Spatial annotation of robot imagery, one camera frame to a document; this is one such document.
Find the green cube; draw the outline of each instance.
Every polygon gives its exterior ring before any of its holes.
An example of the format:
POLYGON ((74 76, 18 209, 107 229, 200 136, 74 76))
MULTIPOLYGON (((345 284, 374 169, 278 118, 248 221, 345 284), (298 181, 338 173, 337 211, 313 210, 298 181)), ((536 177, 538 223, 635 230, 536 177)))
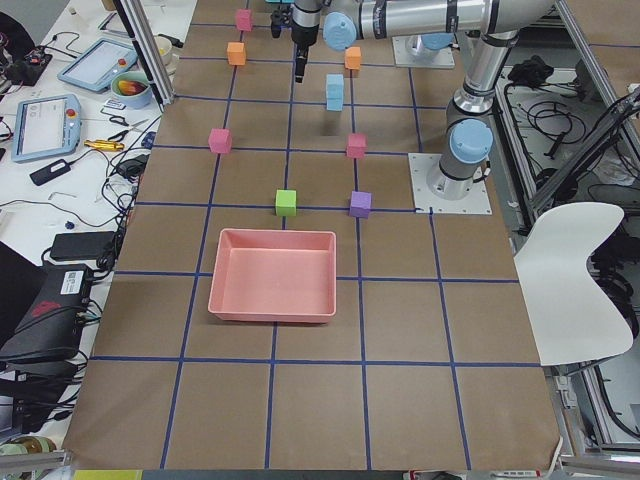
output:
POLYGON ((279 217, 296 216, 295 190, 278 190, 276 192, 276 215, 279 217))

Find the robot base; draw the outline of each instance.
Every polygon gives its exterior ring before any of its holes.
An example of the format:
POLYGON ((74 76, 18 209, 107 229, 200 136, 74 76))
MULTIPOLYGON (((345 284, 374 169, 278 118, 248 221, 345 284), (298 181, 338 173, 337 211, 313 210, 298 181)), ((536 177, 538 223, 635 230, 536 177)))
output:
MULTIPOLYGON (((410 153, 413 203, 417 213, 457 213, 463 215, 491 215, 491 204, 484 182, 473 183, 469 194, 460 200, 446 200, 431 191, 427 184, 427 173, 440 161, 439 154, 410 153)), ((482 176, 482 171, 474 175, 482 176)))
POLYGON ((437 52, 424 47, 416 50, 413 46, 418 37, 416 35, 393 37, 393 53, 396 59, 396 66, 448 70, 455 68, 456 63, 450 47, 443 48, 437 52))

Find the pink tray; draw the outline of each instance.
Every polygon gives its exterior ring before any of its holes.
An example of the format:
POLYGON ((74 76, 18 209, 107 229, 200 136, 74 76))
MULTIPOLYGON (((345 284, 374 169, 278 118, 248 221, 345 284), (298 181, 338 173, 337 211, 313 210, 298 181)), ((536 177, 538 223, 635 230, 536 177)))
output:
POLYGON ((220 232, 209 311, 223 320, 326 323, 336 313, 333 232, 220 232))

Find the white desk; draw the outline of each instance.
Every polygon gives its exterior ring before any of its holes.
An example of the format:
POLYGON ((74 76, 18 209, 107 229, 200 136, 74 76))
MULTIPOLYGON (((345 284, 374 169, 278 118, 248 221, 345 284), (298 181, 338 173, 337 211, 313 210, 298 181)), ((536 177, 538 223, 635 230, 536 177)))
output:
MULTIPOLYGON (((166 0, 164 2, 143 2, 151 29, 155 34, 164 33, 184 41, 189 27, 189 21, 193 15, 196 0, 166 0)), ((43 43, 51 40, 55 33, 73 31, 80 34, 80 38, 72 45, 74 50, 83 51, 92 45, 98 38, 110 37, 118 41, 127 42, 122 37, 114 37, 98 30, 98 25, 107 17, 101 2, 93 0, 71 0, 69 7, 77 12, 71 15, 69 10, 64 10, 55 22, 43 43)), ((73 38, 71 35, 61 35, 53 44, 56 48, 63 49, 73 38)), ((57 73, 72 59, 61 53, 51 51, 53 61, 49 64, 42 77, 34 87, 22 87, 15 93, 6 95, 0 102, 0 115, 4 116, 7 124, 14 127, 17 105, 20 101, 44 98, 54 95, 73 93, 81 104, 82 130, 78 148, 73 154, 63 158, 75 159, 88 150, 82 146, 86 139, 107 138, 124 127, 109 123, 108 117, 100 113, 100 109, 109 99, 108 91, 94 93, 73 85, 60 82, 57 73)), ((129 123, 147 119, 147 122, 138 128, 144 130, 151 121, 161 114, 155 102, 140 110, 125 109, 122 112, 113 111, 124 115, 129 123)), ((157 131, 159 122, 151 128, 157 131)), ((127 147, 131 146, 139 135, 139 132, 130 132, 124 140, 127 147)), ((77 213, 83 220, 93 225, 99 225, 112 218, 117 212, 101 196, 100 190, 105 180, 106 161, 99 153, 92 153, 72 166, 71 172, 40 187, 35 186, 29 174, 60 157, 51 157, 27 163, 15 163, 11 160, 11 142, 0 145, 7 149, 2 161, 0 161, 0 205, 16 199, 37 202, 52 202, 55 205, 77 213)), ((135 156, 141 151, 131 152, 129 156, 135 156)), ((94 228, 80 222, 71 214, 56 210, 47 205, 30 205, 17 203, 0 207, 8 215, 0 217, 0 241, 19 252, 36 265, 40 264, 42 251, 50 247, 53 238, 58 233, 69 232, 65 228, 67 221, 75 224, 74 232, 108 230, 115 228, 115 222, 111 222, 102 228, 94 228)), ((100 305, 104 305, 110 287, 107 279, 92 289, 91 297, 100 305)), ((89 353, 98 326, 92 325, 84 329, 80 348, 89 353)), ((62 398, 68 398, 74 393, 69 388, 62 398)), ((66 434, 70 418, 65 421, 48 422, 39 434, 51 438, 56 445, 62 444, 66 434)))

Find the white chair seat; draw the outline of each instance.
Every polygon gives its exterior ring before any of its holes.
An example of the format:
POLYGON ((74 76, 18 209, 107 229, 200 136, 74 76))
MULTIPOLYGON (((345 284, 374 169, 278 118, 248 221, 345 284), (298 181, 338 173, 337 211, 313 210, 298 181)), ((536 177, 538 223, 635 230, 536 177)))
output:
POLYGON ((587 271, 616 229, 620 207, 571 203, 538 218, 515 264, 542 365, 596 360, 633 342, 624 317, 587 271))

